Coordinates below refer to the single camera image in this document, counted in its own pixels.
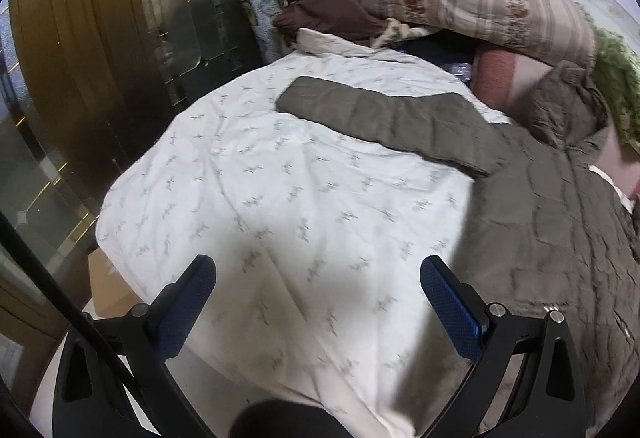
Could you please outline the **olive quilted puffer jacket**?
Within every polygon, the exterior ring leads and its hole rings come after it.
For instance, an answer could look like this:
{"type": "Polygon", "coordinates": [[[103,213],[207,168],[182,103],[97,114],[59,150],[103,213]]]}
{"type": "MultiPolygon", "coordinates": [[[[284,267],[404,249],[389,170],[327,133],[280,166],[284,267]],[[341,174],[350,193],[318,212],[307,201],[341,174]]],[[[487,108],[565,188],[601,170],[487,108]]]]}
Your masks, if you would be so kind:
{"type": "Polygon", "coordinates": [[[588,436],[639,373],[639,212],[594,172],[608,109],[584,70],[561,62],[491,123],[458,94],[386,96],[303,76],[280,111],[453,166],[473,180],[452,268],[519,315],[565,315],[584,382],[588,436]]]}

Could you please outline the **cardboard box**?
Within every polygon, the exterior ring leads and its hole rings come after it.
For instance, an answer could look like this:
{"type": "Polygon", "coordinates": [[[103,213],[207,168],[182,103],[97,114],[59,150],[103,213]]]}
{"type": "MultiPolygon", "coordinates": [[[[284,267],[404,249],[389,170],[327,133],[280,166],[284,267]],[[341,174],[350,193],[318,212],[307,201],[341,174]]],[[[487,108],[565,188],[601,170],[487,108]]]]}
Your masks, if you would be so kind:
{"type": "Polygon", "coordinates": [[[101,249],[88,256],[88,267],[93,306],[99,317],[125,316],[142,302],[101,249]]]}

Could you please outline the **white leaf print duvet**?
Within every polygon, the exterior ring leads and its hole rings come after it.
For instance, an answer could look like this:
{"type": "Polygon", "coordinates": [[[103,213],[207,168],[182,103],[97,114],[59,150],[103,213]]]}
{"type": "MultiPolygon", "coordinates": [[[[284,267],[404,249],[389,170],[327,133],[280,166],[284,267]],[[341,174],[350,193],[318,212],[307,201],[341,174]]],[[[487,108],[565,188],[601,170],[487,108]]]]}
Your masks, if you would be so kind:
{"type": "Polygon", "coordinates": [[[427,421],[399,398],[432,315],[419,268],[454,254],[472,181],[278,112],[299,76],[477,105],[429,62],[303,30],[292,54],[175,117],[107,192],[96,239],[145,301],[213,258],[188,345],[218,372],[323,406],[358,437],[416,436],[427,421]]]}

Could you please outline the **pink bed sheet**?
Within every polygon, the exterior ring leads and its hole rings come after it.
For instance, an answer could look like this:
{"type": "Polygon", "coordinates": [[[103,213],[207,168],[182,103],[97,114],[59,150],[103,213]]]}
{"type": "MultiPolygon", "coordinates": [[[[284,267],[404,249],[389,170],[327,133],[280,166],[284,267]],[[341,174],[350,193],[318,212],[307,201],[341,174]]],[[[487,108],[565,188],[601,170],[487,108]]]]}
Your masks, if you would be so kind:
{"type": "MultiPolygon", "coordinates": [[[[534,58],[484,44],[476,52],[471,91],[489,108],[514,117],[520,99],[551,69],[534,58]]],[[[639,194],[639,156],[618,140],[615,126],[590,169],[614,188],[620,203],[631,213],[639,194]]]]}

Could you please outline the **wooden wardrobe with glass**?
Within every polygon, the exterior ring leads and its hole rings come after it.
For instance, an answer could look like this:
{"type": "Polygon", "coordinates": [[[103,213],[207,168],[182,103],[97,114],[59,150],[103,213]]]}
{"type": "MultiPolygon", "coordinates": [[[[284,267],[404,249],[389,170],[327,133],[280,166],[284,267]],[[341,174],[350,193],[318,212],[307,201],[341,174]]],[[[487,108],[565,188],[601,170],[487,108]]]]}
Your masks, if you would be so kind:
{"type": "Polygon", "coordinates": [[[1,61],[1,102],[29,151],[3,207],[81,305],[107,189],[262,56],[240,0],[3,0],[1,61]]]}

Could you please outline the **green white patterned blanket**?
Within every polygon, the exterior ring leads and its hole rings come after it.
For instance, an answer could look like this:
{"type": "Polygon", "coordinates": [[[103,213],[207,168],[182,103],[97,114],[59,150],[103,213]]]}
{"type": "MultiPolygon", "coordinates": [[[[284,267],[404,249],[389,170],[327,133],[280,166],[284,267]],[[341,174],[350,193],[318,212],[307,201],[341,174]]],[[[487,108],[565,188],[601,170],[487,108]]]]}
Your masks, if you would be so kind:
{"type": "Polygon", "coordinates": [[[574,3],[579,40],[573,57],[590,71],[591,80],[603,96],[618,140],[639,152],[639,55],[623,36],[598,26],[582,4],[574,3]]]}

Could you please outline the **cream patterned cloth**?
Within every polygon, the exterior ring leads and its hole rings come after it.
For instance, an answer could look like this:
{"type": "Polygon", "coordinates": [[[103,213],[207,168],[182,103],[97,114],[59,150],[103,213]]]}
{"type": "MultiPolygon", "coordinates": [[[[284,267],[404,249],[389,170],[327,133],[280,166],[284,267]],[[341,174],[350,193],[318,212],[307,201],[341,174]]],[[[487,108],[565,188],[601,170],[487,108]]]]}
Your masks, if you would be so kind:
{"type": "Polygon", "coordinates": [[[432,33],[432,29],[426,27],[411,27],[395,18],[387,18],[386,21],[384,21],[382,32],[371,40],[370,47],[377,50],[385,46],[424,38],[424,36],[431,35],[432,33]]]}

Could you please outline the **striped floral folded quilt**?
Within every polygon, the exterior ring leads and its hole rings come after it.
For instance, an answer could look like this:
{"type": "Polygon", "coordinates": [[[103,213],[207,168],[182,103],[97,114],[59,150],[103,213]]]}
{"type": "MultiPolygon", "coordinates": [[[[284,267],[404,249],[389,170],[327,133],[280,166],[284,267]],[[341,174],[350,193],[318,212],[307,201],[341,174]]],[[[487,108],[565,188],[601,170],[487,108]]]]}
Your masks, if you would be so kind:
{"type": "Polygon", "coordinates": [[[515,50],[548,65],[591,69],[596,38],[574,0],[356,0],[367,11],[406,24],[451,30],[515,50]]]}

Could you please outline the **dark brown garment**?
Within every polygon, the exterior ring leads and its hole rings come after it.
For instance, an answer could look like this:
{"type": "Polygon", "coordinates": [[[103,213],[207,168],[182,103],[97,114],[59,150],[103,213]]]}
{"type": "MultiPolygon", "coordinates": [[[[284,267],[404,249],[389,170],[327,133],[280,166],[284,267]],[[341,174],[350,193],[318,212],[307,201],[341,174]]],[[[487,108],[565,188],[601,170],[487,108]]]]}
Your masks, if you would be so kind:
{"type": "Polygon", "coordinates": [[[347,41],[369,44],[385,29],[385,21],[367,12],[356,0],[283,0],[285,6],[272,25],[294,40],[299,29],[329,33],[347,41]]]}

